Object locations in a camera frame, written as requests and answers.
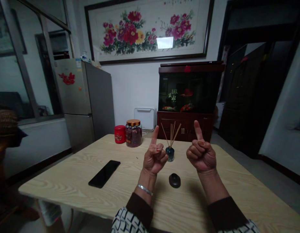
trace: hand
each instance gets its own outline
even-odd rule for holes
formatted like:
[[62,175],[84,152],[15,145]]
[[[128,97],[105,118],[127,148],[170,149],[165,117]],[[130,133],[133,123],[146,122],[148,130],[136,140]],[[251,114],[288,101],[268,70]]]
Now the hand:
[[151,144],[148,151],[144,155],[143,161],[143,169],[155,176],[160,170],[162,170],[168,160],[168,155],[163,150],[163,144],[159,143],[158,145],[156,145],[156,139],[159,133],[159,129],[159,126],[156,126],[156,128],[154,129]]
[[198,173],[208,173],[216,168],[216,153],[209,142],[205,142],[199,122],[194,121],[197,140],[186,151],[186,156]]

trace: window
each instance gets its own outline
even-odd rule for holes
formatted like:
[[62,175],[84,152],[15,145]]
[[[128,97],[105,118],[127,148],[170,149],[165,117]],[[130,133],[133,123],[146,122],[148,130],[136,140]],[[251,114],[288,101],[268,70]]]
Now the window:
[[0,104],[20,124],[63,117],[53,61],[72,58],[64,2],[0,0],[0,17]]

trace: reed diffuser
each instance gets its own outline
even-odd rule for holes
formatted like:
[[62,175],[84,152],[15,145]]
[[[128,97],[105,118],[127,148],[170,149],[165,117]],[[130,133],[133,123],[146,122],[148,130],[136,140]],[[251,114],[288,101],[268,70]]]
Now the reed diffuser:
[[166,151],[166,154],[168,155],[168,160],[167,160],[168,162],[172,162],[172,161],[174,160],[175,150],[172,148],[172,144],[173,144],[173,142],[175,141],[176,136],[177,136],[177,134],[178,134],[178,131],[179,131],[180,127],[181,127],[181,124],[180,124],[179,127],[178,127],[178,129],[177,129],[177,132],[176,132],[176,134],[175,134],[175,136],[174,136],[174,133],[175,133],[175,125],[176,125],[176,121],[175,121],[174,124],[170,124],[170,144],[169,144],[169,142],[168,142],[168,140],[167,140],[167,136],[166,136],[164,127],[163,127],[163,125],[162,125],[163,132],[164,132],[164,135],[165,135],[167,144],[168,144],[168,147],[167,147],[166,150],[165,150],[165,151]]

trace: gold lid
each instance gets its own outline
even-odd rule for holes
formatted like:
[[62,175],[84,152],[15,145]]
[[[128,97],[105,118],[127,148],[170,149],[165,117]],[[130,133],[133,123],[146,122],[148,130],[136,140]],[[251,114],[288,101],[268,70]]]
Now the gold lid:
[[129,126],[137,126],[137,125],[140,125],[140,120],[138,120],[138,119],[131,119],[131,120],[128,120],[126,123]]

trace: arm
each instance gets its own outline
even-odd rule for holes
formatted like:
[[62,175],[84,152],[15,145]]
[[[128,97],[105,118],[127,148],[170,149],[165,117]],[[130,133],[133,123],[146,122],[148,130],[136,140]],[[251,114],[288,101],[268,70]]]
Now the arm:
[[157,126],[153,132],[149,149],[144,155],[143,168],[138,184],[132,193],[126,207],[121,208],[112,223],[112,232],[147,232],[153,217],[151,208],[152,196],[138,187],[142,185],[151,193],[154,191],[157,173],[167,162],[168,156],[163,150],[163,144],[156,145],[159,132]]
[[216,232],[259,232],[256,225],[243,215],[221,181],[217,171],[216,153],[210,143],[203,139],[198,121],[194,122],[194,127],[197,140],[193,140],[186,155],[197,170]]

